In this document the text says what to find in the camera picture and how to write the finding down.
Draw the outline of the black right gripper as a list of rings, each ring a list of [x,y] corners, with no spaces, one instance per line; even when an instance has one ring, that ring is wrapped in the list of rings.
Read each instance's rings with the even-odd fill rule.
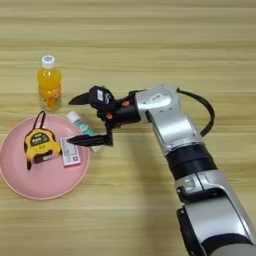
[[[105,135],[78,135],[68,139],[68,142],[83,147],[91,146],[112,146],[112,128],[124,124],[136,123],[141,120],[135,100],[136,91],[130,91],[121,99],[115,99],[113,94],[108,92],[105,95],[105,102],[97,111],[97,117],[105,122]],[[70,105],[86,105],[89,103],[89,94],[80,94],[69,101]]]

